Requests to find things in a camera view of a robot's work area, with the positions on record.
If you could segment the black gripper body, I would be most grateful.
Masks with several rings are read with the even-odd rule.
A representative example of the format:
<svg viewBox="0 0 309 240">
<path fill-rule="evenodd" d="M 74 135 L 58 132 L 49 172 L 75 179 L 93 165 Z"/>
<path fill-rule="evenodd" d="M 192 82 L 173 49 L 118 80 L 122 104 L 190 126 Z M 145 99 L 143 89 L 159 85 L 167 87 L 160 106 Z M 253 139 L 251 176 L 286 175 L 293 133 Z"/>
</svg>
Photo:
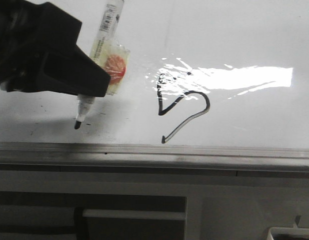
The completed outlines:
<svg viewBox="0 0 309 240">
<path fill-rule="evenodd" d="M 0 0 L 0 87 L 38 88 L 48 52 L 44 42 L 49 4 Z"/>
</svg>

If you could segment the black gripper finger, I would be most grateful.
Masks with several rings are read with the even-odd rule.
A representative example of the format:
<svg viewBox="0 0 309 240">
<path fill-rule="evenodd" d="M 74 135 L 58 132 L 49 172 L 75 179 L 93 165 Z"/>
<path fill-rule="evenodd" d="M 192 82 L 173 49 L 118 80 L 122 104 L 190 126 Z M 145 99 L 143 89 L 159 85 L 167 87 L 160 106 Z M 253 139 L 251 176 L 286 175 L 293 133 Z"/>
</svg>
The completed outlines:
<svg viewBox="0 0 309 240">
<path fill-rule="evenodd" d="M 56 92 L 104 97 L 110 75 L 78 46 L 82 23 L 56 5 L 48 3 L 43 41 L 47 44 L 39 87 L 1 87 L 7 92 Z"/>
</svg>

